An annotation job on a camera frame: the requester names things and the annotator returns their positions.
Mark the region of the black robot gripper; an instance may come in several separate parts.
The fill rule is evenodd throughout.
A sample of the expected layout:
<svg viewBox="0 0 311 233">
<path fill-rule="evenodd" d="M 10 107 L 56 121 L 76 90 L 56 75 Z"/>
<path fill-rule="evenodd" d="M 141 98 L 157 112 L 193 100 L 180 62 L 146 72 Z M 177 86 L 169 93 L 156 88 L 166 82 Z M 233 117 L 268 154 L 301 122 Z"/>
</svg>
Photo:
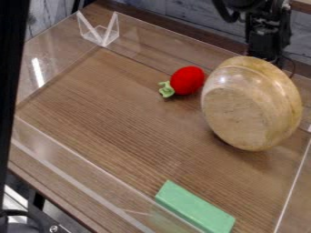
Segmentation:
<svg viewBox="0 0 311 233">
<path fill-rule="evenodd" d="M 291 30 L 264 32 L 252 30 L 248 37 L 248 56 L 260 58 L 275 66 L 284 64 L 283 51 L 291 44 Z"/>
</svg>

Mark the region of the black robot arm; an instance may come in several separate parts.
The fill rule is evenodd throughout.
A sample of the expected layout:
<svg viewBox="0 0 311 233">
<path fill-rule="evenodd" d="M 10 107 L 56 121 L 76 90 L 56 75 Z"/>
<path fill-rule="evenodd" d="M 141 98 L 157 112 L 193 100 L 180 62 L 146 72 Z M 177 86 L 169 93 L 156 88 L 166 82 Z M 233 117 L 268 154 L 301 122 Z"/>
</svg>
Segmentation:
<svg viewBox="0 0 311 233">
<path fill-rule="evenodd" d="M 247 55 L 277 67 L 284 64 L 284 48 L 291 44 L 289 0 L 211 0 L 227 23 L 245 25 Z"/>
</svg>

